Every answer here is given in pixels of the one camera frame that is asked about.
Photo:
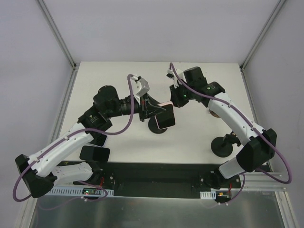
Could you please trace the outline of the black phone pink case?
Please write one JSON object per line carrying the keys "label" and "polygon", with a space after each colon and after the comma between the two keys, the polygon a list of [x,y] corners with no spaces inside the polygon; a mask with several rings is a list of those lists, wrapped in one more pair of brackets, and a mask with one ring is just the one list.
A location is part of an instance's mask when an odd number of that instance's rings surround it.
{"label": "black phone pink case", "polygon": [[163,130],[174,126],[176,122],[173,102],[168,101],[165,103],[160,103],[158,106],[164,109],[164,111],[155,115],[157,128]]}

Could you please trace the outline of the black clamp phone stand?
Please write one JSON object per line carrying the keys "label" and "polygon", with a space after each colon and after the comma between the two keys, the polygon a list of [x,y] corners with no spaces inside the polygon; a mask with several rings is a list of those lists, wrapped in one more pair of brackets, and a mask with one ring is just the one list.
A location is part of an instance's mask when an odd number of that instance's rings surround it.
{"label": "black clamp phone stand", "polygon": [[148,121],[148,128],[154,134],[162,134],[168,130],[167,128],[159,129],[154,117]]}

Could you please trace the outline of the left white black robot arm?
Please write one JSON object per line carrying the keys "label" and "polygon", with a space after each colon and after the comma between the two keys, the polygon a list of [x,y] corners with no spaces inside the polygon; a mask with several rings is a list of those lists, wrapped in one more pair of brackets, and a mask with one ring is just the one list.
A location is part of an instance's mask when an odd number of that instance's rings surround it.
{"label": "left white black robot arm", "polygon": [[[20,181],[24,181],[33,198],[45,195],[57,184],[74,181],[97,184],[101,174],[92,161],[85,161],[61,171],[56,170],[55,167],[76,149],[97,140],[101,135],[124,133],[130,127],[134,114],[138,114],[140,120],[144,121],[165,112],[159,102],[147,93],[136,99],[133,90],[130,88],[129,91],[128,97],[120,99],[113,86],[101,87],[93,98],[93,105],[62,137],[35,154],[19,155],[15,159],[19,177],[13,188],[14,200],[20,201],[16,195]],[[110,119],[124,115],[129,116],[127,125],[118,132],[108,132],[112,127]]]}

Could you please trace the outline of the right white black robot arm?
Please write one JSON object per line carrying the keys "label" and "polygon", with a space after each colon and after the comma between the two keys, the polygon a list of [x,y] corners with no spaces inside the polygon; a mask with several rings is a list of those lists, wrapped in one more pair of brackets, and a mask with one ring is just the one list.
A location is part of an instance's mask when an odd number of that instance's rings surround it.
{"label": "right white black robot arm", "polygon": [[248,119],[237,109],[219,83],[207,82],[200,67],[178,71],[170,65],[167,77],[174,81],[170,92],[175,107],[183,107],[190,100],[195,100],[219,116],[232,130],[232,134],[212,141],[211,149],[214,154],[225,157],[225,152],[232,152],[232,144],[243,146],[235,158],[203,176],[205,185],[219,190],[228,185],[232,177],[252,172],[274,157],[277,138],[275,131],[265,130]]}

